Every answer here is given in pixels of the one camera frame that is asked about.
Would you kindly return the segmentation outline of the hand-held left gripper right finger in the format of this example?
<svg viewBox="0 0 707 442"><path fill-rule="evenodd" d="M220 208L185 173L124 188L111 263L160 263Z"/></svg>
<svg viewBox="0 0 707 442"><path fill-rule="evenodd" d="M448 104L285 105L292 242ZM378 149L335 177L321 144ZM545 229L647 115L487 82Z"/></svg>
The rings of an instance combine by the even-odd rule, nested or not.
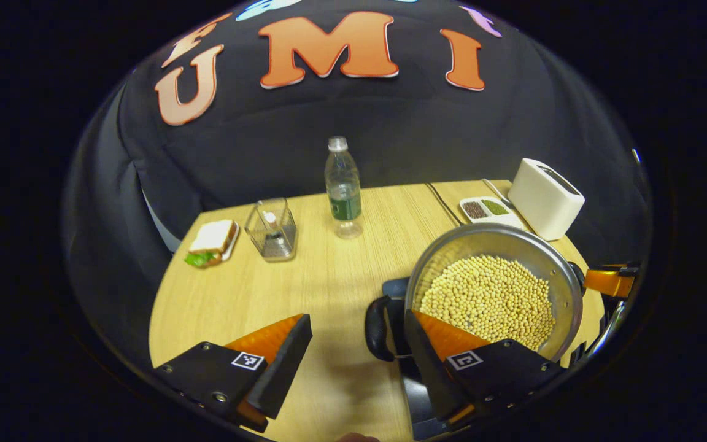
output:
<svg viewBox="0 0 707 442"><path fill-rule="evenodd" d="M514 339L486 341L412 309L404 332L434 412L449 430L513 414L566 372Z"/></svg>

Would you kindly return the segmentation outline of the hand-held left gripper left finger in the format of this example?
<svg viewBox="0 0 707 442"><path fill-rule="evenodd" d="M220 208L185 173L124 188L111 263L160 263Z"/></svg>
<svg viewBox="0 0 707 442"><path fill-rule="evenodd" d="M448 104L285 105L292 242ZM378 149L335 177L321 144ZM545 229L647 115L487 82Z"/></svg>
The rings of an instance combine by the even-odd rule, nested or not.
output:
<svg viewBox="0 0 707 442"><path fill-rule="evenodd" d="M311 316L295 314L225 345L200 341L157 365L155 375L217 419L263 433L279 414L311 339Z"/></svg>

